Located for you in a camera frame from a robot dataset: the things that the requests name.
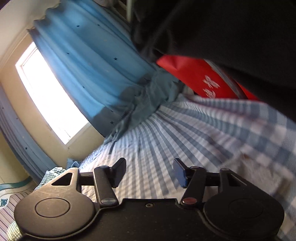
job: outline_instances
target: bright window light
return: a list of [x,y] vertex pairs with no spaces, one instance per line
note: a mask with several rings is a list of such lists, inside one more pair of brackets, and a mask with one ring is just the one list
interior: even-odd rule
[[88,120],[55,78],[34,42],[15,66],[44,119],[61,141],[67,144]]

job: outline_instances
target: blue checkered bedsheet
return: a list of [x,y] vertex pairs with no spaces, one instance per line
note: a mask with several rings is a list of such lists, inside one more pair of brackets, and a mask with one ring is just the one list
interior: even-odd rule
[[[260,102],[204,99],[180,95],[163,105],[119,141],[94,151],[81,172],[127,160],[126,174],[115,190],[123,198],[180,198],[184,190],[173,171],[173,159],[216,172],[243,153],[285,177],[288,185],[275,198],[285,209],[279,237],[296,240],[296,124]],[[83,193],[95,201],[93,187]]]

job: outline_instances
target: bed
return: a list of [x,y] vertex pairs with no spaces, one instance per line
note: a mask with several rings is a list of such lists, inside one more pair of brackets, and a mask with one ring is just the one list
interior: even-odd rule
[[[119,141],[95,150],[80,171],[112,166],[124,157],[126,174],[115,189],[119,201],[180,198],[184,189],[174,176],[174,158],[217,172],[227,160],[244,154],[284,178],[284,185],[273,194],[285,209],[279,237],[296,240],[295,131],[295,123],[261,102],[180,94]],[[93,187],[84,186],[82,192],[96,201]]]
[[0,241],[7,241],[7,229],[14,221],[14,209],[18,202],[29,195],[36,183],[29,177],[19,183],[0,185]]

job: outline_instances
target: teal fabric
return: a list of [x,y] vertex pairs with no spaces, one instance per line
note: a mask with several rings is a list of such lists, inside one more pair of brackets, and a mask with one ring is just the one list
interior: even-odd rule
[[142,59],[129,26],[93,0],[61,0],[34,27],[29,32],[58,81],[104,137],[120,138],[177,96],[176,78]]
[[6,184],[0,184],[0,191],[4,189],[10,189],[10,188],[21,188],[23,186],[26,186],[32,181],[31,177],[28,177],[27,179],[18,182],[18,183],[6,183]]

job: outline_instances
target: red bag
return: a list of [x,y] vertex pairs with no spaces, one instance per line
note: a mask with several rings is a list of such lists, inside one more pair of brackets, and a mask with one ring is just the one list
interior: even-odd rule
[[203,59],[164,55],[157,64],[181,80],[201,97],[257,99],[226,74],[218,74]]

